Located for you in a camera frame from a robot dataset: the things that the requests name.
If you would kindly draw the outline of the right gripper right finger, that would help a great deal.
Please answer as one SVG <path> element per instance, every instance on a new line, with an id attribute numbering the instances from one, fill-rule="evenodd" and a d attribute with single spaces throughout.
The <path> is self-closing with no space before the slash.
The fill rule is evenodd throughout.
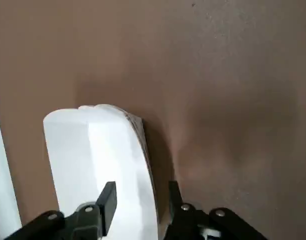
<path id="1" fill-rule="evenodd" d="M 267 238 L 226 207 L 209 213 L 184 202 L 177 181 L 168 183 L 170 223 L 166 240 L 266 240 Z"/>

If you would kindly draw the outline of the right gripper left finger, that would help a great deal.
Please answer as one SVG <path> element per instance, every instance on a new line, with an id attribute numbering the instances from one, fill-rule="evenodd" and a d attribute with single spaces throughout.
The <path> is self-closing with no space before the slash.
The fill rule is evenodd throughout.
<path id="1" fill-rule="evenodd" d="M 109 181 L 95 202 L 81 206 L 67 217 L 61 211 L 46 211 L 6 239 L 100 240 L 109 233 L 117 203 L 116 183 Z"/>

